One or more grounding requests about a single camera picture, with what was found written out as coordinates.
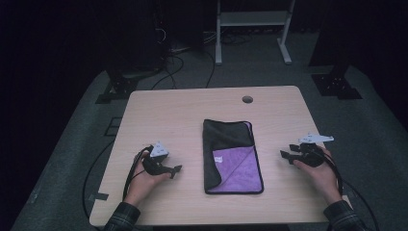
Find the black stand base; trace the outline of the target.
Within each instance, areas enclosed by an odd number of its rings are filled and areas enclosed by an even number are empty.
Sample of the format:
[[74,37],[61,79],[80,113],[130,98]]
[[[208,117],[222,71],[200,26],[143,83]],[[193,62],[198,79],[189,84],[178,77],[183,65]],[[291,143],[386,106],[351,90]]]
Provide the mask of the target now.
[[96,104],[109,104],[113,100],[126,100],[136,90],[139,81],[135,78],[125,78],[122,73],[114,68],[106,70],[109,83],[104,92],[97,99]]
[[336,64],[329,73],[313,74],[312,79],[322,96],[336,96],[340,100],[361,99],[359,91],[345,79],[348,64]]

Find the purple and black cloth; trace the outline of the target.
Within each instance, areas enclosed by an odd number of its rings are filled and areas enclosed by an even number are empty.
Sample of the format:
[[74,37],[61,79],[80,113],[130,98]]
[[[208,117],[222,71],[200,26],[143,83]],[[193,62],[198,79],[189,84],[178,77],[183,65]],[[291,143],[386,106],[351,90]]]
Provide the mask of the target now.
[[264,181],[249,121],[203,122],[206,194],[260,194]]

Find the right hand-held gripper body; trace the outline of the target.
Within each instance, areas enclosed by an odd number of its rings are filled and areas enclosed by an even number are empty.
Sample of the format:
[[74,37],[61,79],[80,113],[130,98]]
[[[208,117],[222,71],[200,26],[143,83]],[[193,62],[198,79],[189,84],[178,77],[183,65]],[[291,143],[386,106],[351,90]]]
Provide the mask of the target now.
[[324,152],[318,148],[318,142],[333,141],[332,136],[323,136],[308,133],[303,138],[300,138],[299,145],[300,152],[298,153],[297,160],[306,164],[309,167],[318,167],[325,161]]

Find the person's right hand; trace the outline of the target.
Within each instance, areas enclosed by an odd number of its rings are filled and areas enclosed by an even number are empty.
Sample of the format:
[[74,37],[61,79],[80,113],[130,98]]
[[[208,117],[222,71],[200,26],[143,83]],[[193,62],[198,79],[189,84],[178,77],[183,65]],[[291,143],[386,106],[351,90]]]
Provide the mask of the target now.
[[328,205],[343,199],[339,193],[337,177],[327,163],[323,163],[318,167],[310,167],[295,160],[293,164],[310,177],[315,189],[321,194]]

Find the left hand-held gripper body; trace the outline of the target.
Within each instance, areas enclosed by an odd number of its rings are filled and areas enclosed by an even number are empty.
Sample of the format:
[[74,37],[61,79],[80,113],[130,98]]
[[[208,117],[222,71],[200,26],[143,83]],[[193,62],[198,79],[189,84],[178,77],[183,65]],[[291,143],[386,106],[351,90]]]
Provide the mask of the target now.
[[142,164],[144,169],[150,175],[160,175],[171,172],[170,167],[165,167],[162,161],[168,156],[169,152],[157,141],[147,148],[148,154],[143,158]]

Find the white metal stand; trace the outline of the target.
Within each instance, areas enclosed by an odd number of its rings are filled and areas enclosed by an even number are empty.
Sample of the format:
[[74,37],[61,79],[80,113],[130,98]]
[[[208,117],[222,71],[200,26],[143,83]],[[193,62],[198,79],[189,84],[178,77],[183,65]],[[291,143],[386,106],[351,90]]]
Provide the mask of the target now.
[[286,46],[287,35],[293,17],[293,9],[296,0],[290,0],[290,5],[285,11],[268,12],[231,12],[221,10],[220,0],[217,0],[217,26],[215,64],[222,64],[221,29],[226,27],[254,27],[254,26],[282,26],[283,32],[277,39],[284,64],[291,64],[292,58]]

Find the person's left hand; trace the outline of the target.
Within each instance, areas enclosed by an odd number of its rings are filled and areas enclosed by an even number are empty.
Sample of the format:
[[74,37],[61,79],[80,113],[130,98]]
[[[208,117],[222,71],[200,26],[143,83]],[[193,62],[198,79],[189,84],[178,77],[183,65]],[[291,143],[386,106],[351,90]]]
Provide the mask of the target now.
[[134,207],[138,207],[140,203],[150,195],[156,186],[169,179],[171,174],[164,173],[161,175],[150,175],[144,170],[142,161],[149,153],[144,151],[138,161],[134,173],[132,175],[132,181],[129,184],[128,192],[123,199],[125,203],[131,204]]

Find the grey floor tape strip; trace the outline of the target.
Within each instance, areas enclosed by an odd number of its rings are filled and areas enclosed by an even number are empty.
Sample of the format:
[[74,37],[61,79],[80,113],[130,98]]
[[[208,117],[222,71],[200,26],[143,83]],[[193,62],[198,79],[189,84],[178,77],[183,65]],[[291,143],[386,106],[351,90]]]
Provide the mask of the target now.
[[106,201],[108,197],[109,196],[106,193],[97,192],[97,193],[90,194],[88,197],[88,201],[92,201],[92,202],[94,202],[95,200]]

